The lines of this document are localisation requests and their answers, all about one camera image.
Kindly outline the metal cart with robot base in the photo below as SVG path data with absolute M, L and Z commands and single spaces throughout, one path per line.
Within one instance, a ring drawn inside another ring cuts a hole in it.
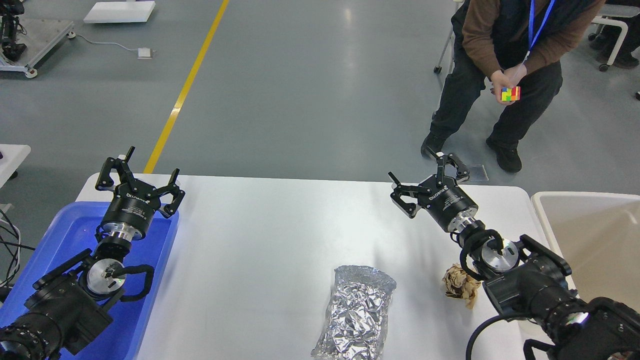
M 39 63 L 62 39 L 76 37 L 70 20 L 21 18 L 25 7 L 20 0 L 2 0 L 1 5 L 2 72 L 20 72 L 32 79 Z

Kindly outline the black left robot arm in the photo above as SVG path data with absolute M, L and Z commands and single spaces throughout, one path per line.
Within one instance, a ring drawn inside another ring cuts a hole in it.
M 146 237 L 153 216 L 178 212 L 185 197 L 172 172 L 167 185 L 156 187 L 136 178 L 124 158 L 108 157 L 95 188 L 113 193 L 95 230 L 97 246 L 84 249 L 33 283 L 26 312 L 1 328 L 3 360 L 58 360 L 61 350 L 77 354 L 113 321 L 109 310 L 118 302 L 136 302 L 151 291 L 155 269 L 150 264 L 126 266 L 132 243 Z

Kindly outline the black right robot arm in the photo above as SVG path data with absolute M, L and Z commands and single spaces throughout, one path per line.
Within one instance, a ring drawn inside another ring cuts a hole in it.
M 470 171 L 455 153 L 433 153 L 437 173 L 413 186 L 393 180 L 390 196 L 409 217 L 426 210 L 443 231 L 461 248 L 461 268 L 482 282 L 497 315 L 473 331 L 465 358 L 471 359 L 480 333 L 498 321 L 530 319 L 541 327 L 551 343 L 527 339 L 523 353 L 535 358 L 534 350 L 550 360 L 637 360 L 640 349 L 639 314 L 608 297 L 585 302 L 569 289 L 566 278 L 572 269 L 565 259 L 529 235 L 518 241 L 504 239 L 486 228 L 475 215 L 477 203 L 458 182 Z

